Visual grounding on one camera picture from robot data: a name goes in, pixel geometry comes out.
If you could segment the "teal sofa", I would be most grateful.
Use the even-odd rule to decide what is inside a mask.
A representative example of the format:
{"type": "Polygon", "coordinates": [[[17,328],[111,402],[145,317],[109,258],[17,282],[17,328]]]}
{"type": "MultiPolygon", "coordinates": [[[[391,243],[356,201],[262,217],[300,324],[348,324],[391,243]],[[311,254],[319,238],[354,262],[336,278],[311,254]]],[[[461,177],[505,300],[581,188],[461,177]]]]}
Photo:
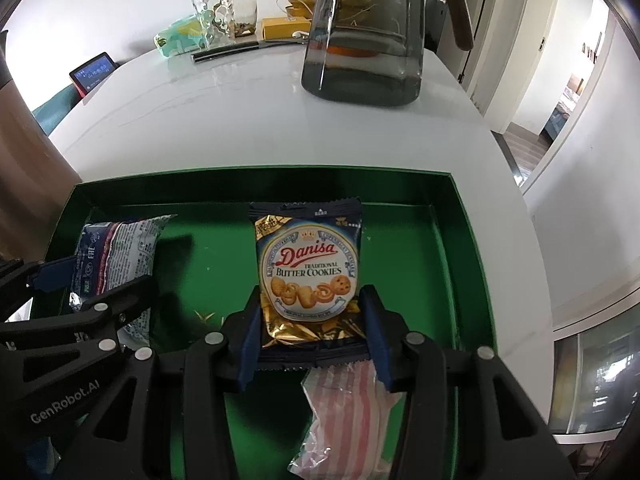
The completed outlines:
{"type": "Polygon", "coordinates": [[[50,136],[68,113],[79,103],[81,96],[73,84],[65,87],[50,100],[32,111],[43,133],[50,136]]]}

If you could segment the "dark glass pitcher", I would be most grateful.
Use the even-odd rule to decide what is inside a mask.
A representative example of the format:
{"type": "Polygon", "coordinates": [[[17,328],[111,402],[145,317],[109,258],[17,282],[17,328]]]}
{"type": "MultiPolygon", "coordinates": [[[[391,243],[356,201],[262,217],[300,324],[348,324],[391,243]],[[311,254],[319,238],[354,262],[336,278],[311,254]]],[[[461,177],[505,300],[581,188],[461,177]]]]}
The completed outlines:
{"type": "MultiPolygon", "coordinates": [[[[447,0],[457,47],[474,44],[466,0],[447,0]]],[[[372,106],[404,106],[421,91],[425,0],[316,0],[302,70],[303,88],[318,98],[372,106]],[[348,58],[329,46],[367,49],[348,58]]]]}

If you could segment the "red tablet device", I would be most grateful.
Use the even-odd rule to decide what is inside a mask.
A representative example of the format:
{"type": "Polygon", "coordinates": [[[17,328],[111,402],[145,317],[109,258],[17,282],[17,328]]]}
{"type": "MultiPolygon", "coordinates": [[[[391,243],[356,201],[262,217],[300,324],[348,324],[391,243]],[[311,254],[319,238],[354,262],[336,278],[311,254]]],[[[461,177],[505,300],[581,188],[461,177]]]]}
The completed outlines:
{"type": "Polygon", "coordinates": [[[117,69],[118,64],[106,52],[102,52],[72,70],[70,79],[79,95],[84,98],[117,69]]]}

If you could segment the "green tray box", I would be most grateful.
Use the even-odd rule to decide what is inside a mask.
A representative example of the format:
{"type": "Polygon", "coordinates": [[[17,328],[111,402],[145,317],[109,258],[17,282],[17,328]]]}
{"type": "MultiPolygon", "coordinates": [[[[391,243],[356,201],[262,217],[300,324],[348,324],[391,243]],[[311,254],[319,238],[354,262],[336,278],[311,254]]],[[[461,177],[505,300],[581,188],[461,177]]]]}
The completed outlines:
{"type": "Polygon", "coordinates": [[[473,232],[444,174],[220,168],[76,186],[39,301],[111,299],[152,223],[151,340],[116,370],[59,479],[454,479],[494,341],[473,232]]]}

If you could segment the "black flat remote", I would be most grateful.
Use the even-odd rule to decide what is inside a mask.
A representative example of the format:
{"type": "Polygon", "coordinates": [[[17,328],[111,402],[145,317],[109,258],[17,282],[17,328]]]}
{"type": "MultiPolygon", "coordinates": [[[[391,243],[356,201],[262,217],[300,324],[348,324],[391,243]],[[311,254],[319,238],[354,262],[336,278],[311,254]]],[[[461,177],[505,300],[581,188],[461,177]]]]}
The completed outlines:
{"type": "Polygon", "coordinates": [[[234,55],[243,52],[256,51],[272,47],[294,46],[294,44],[304,44],[304,40],[298,39],[281,39],[281,40],[264,40],[241,42],[240,44],[228,44],[228,46],[216,47],[213,49],[203,50],[191,55],[194,64],[210,61],[213,58],[221,58],[226,55],[234,55]]]}

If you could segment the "Danisa butter cookies packet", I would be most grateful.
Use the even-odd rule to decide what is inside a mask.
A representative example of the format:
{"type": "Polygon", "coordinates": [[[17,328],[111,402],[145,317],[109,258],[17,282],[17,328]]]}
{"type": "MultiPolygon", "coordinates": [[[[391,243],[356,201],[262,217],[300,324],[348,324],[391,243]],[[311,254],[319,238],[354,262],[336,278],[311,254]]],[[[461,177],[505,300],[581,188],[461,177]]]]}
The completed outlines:
{"type": "Polygon", "coordinates": [[[267,347],[361,337],[362,205],[252,203],[267,347]]]}

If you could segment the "green patterned tissue pack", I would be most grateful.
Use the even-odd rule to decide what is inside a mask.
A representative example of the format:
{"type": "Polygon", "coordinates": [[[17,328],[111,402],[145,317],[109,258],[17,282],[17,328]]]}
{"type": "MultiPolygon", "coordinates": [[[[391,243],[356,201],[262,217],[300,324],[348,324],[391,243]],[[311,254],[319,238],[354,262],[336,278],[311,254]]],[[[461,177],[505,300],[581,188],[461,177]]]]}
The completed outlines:
{"type": "Polygon", "coordinates": [[[173,58],[212,48],[219,39],[219,32],[203,28],[201,20],[192,14],[158,32],[154,36],[154,44],[164,58],[173,58]]]}

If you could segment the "yellow box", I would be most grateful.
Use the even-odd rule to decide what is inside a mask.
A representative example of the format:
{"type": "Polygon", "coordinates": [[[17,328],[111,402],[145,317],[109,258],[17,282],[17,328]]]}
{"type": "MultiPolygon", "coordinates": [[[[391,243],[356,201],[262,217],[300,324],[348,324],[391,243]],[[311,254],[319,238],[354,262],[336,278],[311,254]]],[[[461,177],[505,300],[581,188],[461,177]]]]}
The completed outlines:
{"type": "Polygon", "coordinates": [[[311,22],[306,18],[263,18],[260,23],[262,40],[293,39],[296,32],[309,32],[311,22]]]}

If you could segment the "black and copper thermos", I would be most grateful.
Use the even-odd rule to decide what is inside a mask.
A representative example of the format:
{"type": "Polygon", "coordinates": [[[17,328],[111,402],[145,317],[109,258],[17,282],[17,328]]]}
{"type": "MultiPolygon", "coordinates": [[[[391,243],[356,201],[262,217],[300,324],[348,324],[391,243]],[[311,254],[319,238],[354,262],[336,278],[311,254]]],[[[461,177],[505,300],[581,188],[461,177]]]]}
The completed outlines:
{"type": "Polygon", "coordinates": [[[44,257],[80,177],[44,134],[1,63],[1,258],[44,257]]]}

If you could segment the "silver blue wafer packet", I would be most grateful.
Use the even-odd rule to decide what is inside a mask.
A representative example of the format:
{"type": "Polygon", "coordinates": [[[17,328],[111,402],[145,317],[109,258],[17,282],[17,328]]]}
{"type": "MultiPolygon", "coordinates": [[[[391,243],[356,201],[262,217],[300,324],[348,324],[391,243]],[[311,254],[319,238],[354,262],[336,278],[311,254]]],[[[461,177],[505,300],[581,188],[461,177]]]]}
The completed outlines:
{"type": "Polygon", "coordinates": [[[76,246],[68,302],[82,304],[136,278],[151,275],[160,234],[173,214],[138,221],[85,224],[76,246]]]}

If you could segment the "pink striped candy bag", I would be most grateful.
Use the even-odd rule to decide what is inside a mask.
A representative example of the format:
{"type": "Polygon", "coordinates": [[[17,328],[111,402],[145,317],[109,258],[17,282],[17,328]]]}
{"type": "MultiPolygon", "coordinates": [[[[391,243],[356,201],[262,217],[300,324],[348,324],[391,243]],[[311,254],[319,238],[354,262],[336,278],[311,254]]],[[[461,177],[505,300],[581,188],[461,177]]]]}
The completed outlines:
{"type": "Polygon", "coordinates": [[[302,386],[312,417],[288,471],[302,479],[386,479],[388,421],[401,395],[386,390],[373,363],[311,370],[302,386]]]}

